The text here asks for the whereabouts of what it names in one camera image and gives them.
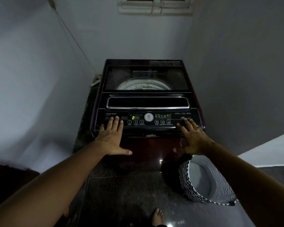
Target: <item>control panel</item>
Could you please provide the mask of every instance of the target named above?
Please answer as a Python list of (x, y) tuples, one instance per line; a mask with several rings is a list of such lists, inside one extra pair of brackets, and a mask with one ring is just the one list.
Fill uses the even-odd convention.
[(124, 122), (124, 129), (128, 128), (160, 128), (175, 127), (177, 123), (182, 123), (184, 118), (193, 119), (197, 125), (201, 125), (199, 112), (196, 108), (189, 111), (107, 111), (105, 109), (98, 110), (96, 125), (100, 126), (108, 123), (110, 117), (118, 116)]

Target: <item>forearm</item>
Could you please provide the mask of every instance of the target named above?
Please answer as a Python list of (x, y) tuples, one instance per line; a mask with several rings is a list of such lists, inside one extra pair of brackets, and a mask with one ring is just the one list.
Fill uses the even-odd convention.
[(284, 222), (284, 186), (258, 168), (212, 144), (205, 154), (225, 177), (256, 226)]
[(0, 205), (0, 226), (53, 226), (104, 154), (91, 143)]

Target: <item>foot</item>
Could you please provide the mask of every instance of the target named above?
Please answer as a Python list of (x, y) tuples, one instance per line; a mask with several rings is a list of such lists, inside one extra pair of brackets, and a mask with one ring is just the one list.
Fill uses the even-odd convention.
[(151, 215), (151, 224), (153, 226), (164, 225), (163, 213), (159, 208), (156, 208)]

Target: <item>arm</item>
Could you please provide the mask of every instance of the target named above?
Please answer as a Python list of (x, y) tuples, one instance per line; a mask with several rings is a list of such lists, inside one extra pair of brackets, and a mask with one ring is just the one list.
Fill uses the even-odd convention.
[(177, 124), (189, 145), (174, 152), (207, 156), (227, 180), (244, 210), (259, 226), (284, 226), (284, 186), (235, 156), (197, 129), (193, 120), (185, 120), (188, 130)]
[(90, 171), (106, 154), (132, 154), (119, 147), (123, 121), (110, 118), (96, 140), (50, 168), (0, 205), (0, 226), (54, 226)]

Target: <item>numbered button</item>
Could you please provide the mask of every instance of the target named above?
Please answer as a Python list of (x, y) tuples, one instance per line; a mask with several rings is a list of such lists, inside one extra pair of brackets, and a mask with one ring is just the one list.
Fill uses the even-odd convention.
[(144, 115), (144, 119), (145, 119), (147, 122), (151, 122), (151, 121), (153, 121), (153, 119), (154, 119), (154, 115), (153, 115), (152, 113), (146, 113), (146, 114)]

